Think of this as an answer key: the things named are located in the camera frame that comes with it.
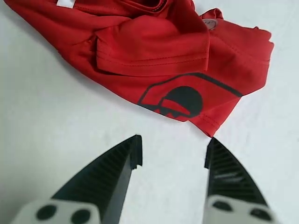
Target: white table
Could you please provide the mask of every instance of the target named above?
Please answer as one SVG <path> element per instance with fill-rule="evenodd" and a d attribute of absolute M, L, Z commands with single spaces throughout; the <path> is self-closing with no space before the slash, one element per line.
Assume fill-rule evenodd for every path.
<path fill-rule="evenodd" d="M 250 172 L 284 224 L 298 222 L 299 73 L 296 0 L 202 0 L 224 18 L 272 32 L 267 85 L 242 98 L 216 137 Z M 121 224 L 200 224 L 209 138 L 133 105 L 81 75 L 0 1 L 0 223 L 50 197 L 87 163 L 143 137 Z"/>

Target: white label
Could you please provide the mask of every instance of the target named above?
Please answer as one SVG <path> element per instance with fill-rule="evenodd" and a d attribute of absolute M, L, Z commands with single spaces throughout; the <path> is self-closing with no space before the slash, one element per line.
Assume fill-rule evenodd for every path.
<path fill-rule="evenodd" d="M 214 29 L 218 24 L 218 21 L 215 19 L 203 19 L 203 22 L 209 30 Z"/>
<path fill-rule="evenodd" d="M 57 6 L 73 8 L 76 0 L 58 0 Z"/>

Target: black circle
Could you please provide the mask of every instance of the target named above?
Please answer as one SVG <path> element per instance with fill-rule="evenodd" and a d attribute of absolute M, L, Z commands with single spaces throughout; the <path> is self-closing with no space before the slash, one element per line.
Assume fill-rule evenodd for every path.
<path fill-rule="evenodd" d="M 262 220 L 272 221 L 270 214 L 263 209 L 253 209 L 251 210 L 250 214 Z"/>
<path fill-rule="evenodd" d="M 233 211 L 233 208 L 228 203 L 222 201 L 216 201 L 213 207 L 223 211 Z"/>
<path fill-rule="evenodd" d="M 40 208 L 36 213 L 38 220 L 47 220 L 52 218 L 56 213 L 57 207 L 53 204 L 48 204 Z"/>
<path fill-rule="evenodd" d="M 73 224 L 84 224 L 89 220 L 89 218 L 90 211 L 87 209 L 80 209 L 71 216 L 71 222 Z"/>

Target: black logo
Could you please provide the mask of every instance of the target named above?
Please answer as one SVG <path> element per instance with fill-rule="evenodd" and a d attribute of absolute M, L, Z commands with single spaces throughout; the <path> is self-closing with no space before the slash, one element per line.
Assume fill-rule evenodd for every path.
<path fill-rule="evenodd" d="M 196 117 L 203 109 L 203 98 L 200 94 L 203 80 L 215 84 L 238 97 L 242 96 L 235 89 L 207 75 L 190 73 L 178 75 L 149 86 L 137 104 L 168 117 Z"/>

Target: folded shirt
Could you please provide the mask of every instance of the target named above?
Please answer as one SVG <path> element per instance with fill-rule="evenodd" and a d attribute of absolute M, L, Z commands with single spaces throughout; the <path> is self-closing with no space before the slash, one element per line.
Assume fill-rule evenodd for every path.
<path fill-rule="evenodd" d="M 268 31 L 201 16 L 191 0 L 5 0 L 74 68 L 122 98 L 213 136 L 265 85 Z"/>

